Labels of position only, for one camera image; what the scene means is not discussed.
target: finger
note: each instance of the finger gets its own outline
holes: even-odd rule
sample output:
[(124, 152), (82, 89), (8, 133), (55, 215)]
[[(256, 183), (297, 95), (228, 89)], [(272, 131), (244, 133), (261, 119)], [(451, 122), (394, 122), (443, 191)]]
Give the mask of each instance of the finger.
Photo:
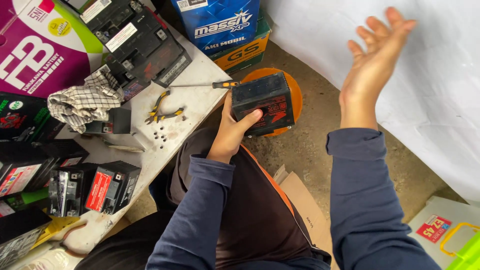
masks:
[(385, 15), (393, 30), (399, 28), (405, 21), (402, 14), (394, 7), (388, 7), (385, 11)]
[(235, 125), (241, 129), (242, 132), (247, 131), (253, 124), (258, 122), (264, 113), (261, 109), (256, 109), (251, 113), (247, 114), (240, 122), (236, 123)]
[(223, 104), (222, 114), (230, 115), (231, 111), (232, 111), (232, 93), (228, 92), (227, 96), (225, 97), (225, 103)]
[(363, 38), (363, 41), (367, 44), (367, 53), (376, 52), (378, 50), (377, 40), (372, 32), (368, 31), (363, 26), (359, 26), (357, 27), (357, 34)]
[(417, 25), (415, 20), (407, 20), (402, 23), (389, 39), (386, 40), (385, 45), (382, 50), (379, 52), (381, 57), (390, 59), (391, 61), (396, 61), (400, 52), (402, 51), (403, 46), (407, 42), (408, 35)]
[(347, 43), (347, 46), (348, 46), (348, 49), (352, 52), (353, 62), (357, 62), (365, 55), (365, 53), (363, 53), (362, 48), (357, 42), (353, 40), (349, 40)]
[(376, 35), (377, 39), (386, 38), (390, 35), (390, 29), (379, 19), (374, 16), (367, 18), (367, 25), (373, 30), (373, 33)]

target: white sheet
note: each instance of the white sheet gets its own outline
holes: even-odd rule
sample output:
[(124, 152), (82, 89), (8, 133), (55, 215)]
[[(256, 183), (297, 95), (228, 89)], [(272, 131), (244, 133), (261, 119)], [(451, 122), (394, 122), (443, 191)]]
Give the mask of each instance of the white sheet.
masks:
[(477, 0), (264, 0), (271, 40), (337, 88), (355, 27), (388, 6), (417, 19), (377, 120), (470, 204), (480, 207), (480, 24)]

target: screwdriver handle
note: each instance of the screwdriver handle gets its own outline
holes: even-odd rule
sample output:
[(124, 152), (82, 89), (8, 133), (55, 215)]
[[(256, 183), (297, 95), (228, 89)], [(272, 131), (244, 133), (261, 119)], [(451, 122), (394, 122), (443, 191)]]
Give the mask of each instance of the screwdriver handle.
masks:
[(219, 82), (219, 83), (212, 83), (212, 88), (217, 89), (217, 88), (232, 88), (233, 86), (237, 86), (240, 84), (240, 81), (237, 80), (229, 80), (229, 81), (224, 81), (224, 82)]

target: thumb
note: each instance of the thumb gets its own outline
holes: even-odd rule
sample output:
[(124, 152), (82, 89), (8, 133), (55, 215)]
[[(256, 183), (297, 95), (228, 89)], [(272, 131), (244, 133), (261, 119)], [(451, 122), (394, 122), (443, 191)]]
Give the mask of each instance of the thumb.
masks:
[(396, 61), (403, 46), (407, 42), (407, 37), (410, 32), (417, 25), (417, 21), (408, 20), (405, 21), (400, 27), (394, 30), (390, 38), (385, 43), (383, 49), (380, 51), (383, 57)]
[(243, 131), (247, 131), (253, 124), (258, 122), (264, 113), (261, 109), (256, 109), (251, 113), (247, 114), (242, 120), (240, 120), (236, 125)]

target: sleeve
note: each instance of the sleeve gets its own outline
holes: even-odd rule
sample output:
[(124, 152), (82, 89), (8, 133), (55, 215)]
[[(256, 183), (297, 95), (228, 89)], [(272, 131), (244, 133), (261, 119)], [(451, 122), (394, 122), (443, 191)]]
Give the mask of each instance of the sleeve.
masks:
[(148, 258), (146, 270), (214, 270), (215, 248), (235, 166), (192, 155), (188, 192)]
[(388, 176), (382, 132), (347, 128), (330, 132), (333, 156), (331, 233), (339, 267), (350, 269), (440, 269), (407, 236), (403, 210)]

